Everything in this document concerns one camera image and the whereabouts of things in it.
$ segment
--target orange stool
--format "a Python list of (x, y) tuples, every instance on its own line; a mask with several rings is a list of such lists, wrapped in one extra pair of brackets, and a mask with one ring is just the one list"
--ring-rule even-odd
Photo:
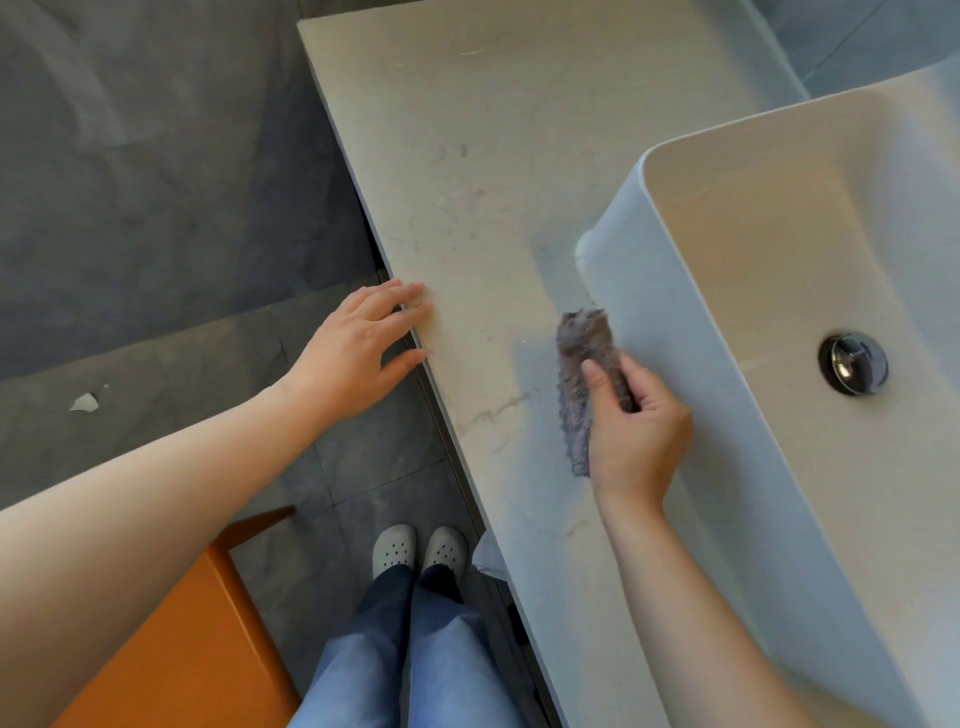
[(294, 513), (229, 525), (55, 728), (281, 728), (300, 705), (228, 551)]

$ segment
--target forearm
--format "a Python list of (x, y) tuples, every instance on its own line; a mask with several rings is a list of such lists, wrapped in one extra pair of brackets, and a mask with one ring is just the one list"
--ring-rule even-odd
[(598, 502), (671, 725), (815, 728), (663, 514)]
[(327, 425), (270, 388), (0, 512), (0, 704), (46, 724)]

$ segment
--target hand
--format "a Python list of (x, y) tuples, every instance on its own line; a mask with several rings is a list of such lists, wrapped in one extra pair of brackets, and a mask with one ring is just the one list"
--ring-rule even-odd
[(393, 312), (425, 288), (393, 279), (354, 291), (326, 317), (278, 384), (298, 400), (316, 403), (327, 426), (376, 404), (426, 359), (423, 349), (412, 349), (381, 367), (383, 352), (433, 311), (426, 302)]
[(620, 409), (600, 365), (589, 359), (583, 363), (593, 410), (590, 480), (601, 509), (638, 504), (662, 514), (663, 497), (693, 434), (693, 419), (657, 375), (624, 352), (620, 366), (640, 404), (634, 414)]

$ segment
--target white sink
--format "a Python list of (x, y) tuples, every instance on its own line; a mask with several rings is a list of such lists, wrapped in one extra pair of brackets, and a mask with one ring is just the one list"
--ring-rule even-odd
[[(898, 728), (960, 725), (957, 109), (951, 59), (666, 142), (578, 245), (693, 405), (682, 487), (758, 638)], [(877, 396), (825, 382), (837, 330), (886, 350)]]

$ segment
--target cleaning cloth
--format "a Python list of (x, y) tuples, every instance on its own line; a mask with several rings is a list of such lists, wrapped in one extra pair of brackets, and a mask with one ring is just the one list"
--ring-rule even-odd
[(573, 474), (589, 477), (590, 398), (580, 365), (593, 359), (613, 384), (624, 412), (638, 412), (627, 379), (620, 369), (620, 356), (613, 345), (613, 334), (602, 308), (584, 308), (565, 313), (557, 326), (557, 352), (560, 355), (560, 420), (564, 428), (566, 452)]

